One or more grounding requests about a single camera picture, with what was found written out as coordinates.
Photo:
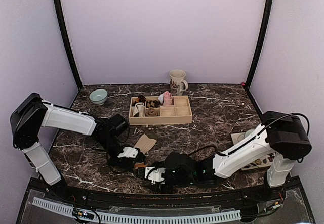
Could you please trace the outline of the wooden compartment organizer box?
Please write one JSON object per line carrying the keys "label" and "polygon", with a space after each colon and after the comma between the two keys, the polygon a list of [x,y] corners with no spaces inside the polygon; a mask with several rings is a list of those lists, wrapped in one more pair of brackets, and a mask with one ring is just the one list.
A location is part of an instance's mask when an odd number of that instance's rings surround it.
{"label": "wooden compartment organizer box", "polygon": [[145,109],[143,117],[133,117],[136,99],[137,97],[131,97],[130,101],[128,115],[130,125],[172,125],[192,123],[193,114],[188,96],[173,96],[172,105],[154,108],[155,112],[157,112],[157,116],[148,116]]}

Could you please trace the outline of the pink patterned long sock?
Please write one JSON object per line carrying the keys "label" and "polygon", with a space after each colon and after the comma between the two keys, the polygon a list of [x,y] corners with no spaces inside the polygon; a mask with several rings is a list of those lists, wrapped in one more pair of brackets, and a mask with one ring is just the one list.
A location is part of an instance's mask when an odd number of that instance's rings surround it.
{"label": "pink patterned long sock", "polygon": [[160,104],[163,106],[170,106],[173,104],[173,96],[169,91],[165,91],[158,97]]}

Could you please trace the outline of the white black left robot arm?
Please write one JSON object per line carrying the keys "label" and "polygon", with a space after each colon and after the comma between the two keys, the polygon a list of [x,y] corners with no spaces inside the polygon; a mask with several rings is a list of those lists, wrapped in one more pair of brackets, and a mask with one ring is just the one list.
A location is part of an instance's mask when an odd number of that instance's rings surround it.
{"label": "white black left robot arm", "polygon": [[44,100],[31,93],[11,114],[13,147],[23,152],[45,183],[52,186],[52,194],[61,202],[71,198],[71,189],[63,182],[63,175],[55,166],[38,137],[42,128],[70,131],[93,138],[108,155],[108,164],[130,172],[135,164],[144,162],[138,147],[123,144],[119,136],[130,132],[130,126],[120,114],[102,118],[72,110]]}

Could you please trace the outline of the beige striped cuff sock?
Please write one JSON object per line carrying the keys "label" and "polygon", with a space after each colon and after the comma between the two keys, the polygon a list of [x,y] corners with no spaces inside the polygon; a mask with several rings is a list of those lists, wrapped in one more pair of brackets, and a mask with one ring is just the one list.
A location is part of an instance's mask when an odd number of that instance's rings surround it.
{"label": "beige striped cuff sock", "polygon": [[154,147],[157,140],[158,136],[153,132],[145,133],[139,138],[137,143],[134,145],[134,148],[139,152],[139,159],[135,161],[134,169],[146,167],[145,155]]}

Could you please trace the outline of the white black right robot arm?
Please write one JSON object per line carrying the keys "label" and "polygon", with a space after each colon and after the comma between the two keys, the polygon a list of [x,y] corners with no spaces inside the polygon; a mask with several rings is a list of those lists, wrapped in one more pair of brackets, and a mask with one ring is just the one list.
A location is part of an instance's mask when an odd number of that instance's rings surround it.
{"label": "white black right robot arm", "polygon": [[275,154],[265,175],[266,184],[258,196],[270,200],[282,186],[295,163],[301,163],[312,150],[310,126],[303,126],[302,113],[267,111],[262,122],[241,141],[223,152],[196,161],[190,154],[172,152],[163,162],[135,170],[138,178],[150,182],[155,192],[169,193],[173,187],[213,188],[244,166],[262,156]]}

